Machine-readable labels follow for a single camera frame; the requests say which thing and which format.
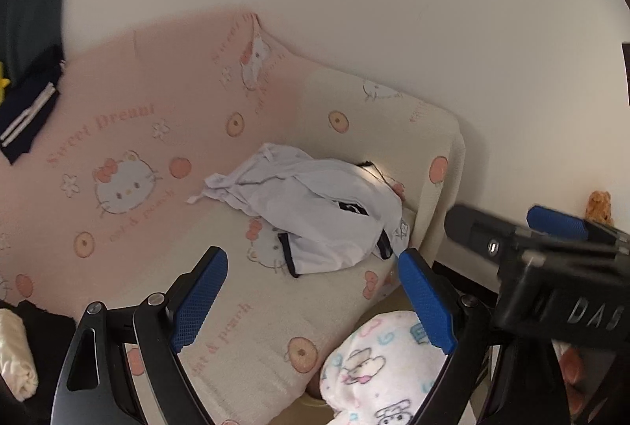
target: bed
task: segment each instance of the bed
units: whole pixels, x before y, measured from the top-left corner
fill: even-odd
[[[0,298],[79,317],[96,299],[132,305],[165,290],[211,245],[228,279],[180,358],[215,421],[267,423],[363,312],[397,285],[395,260],[299,279],[276,232],[224,203],[187,198],[265,142],[370,161],[401,197],[410,244],[432,261],[461,178],[447,112],[292,55],[248,11],[129,31],[69,60],[30,154],[0,174]],[[137,349],[131,370],[159,412]]]

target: yellow object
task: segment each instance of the yellow object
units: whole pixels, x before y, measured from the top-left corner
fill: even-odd
[[[4,88],[11,83],[8,78],[2,78],[2,75],[4,75],[4,67],[0,62],[0,103],[4,102]]]

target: blue gripper pad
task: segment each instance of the blue gripper pad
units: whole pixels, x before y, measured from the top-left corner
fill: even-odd
[[[175,331],[171,336],[171,347],[175,353],[179,354],[182,348],[195,341],[227,276],[228,255],[220,249],[175,312]]]
[[[540,205],[529,209],[527,224],[532,230],[566,240],[588,239],[588,230],[582,219]]]
[[[458,344],[453,318],[426,275],[406,251],[398,258],[398,276],[432,345],[449,355]]]

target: white wall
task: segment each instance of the white wall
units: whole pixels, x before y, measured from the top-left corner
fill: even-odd
[[[523,220],[532,203],[581,213],[591,190],[610,189],[630,228],[623,0],[65,0],[65,45],[71,56],[138,23],[233,4],[294,53],[458,115],[462,200]],[[496,284],[472,255],[449,247],[441,260]]]

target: brown plush object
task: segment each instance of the brown plush object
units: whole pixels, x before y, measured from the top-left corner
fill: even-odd
[[[615,222],[612,220],[612,213],[610,212],[610,192],[595,190],[591,193],[588,197],[587,211],[584,214],[584,219],[607,226],[615,225]]]

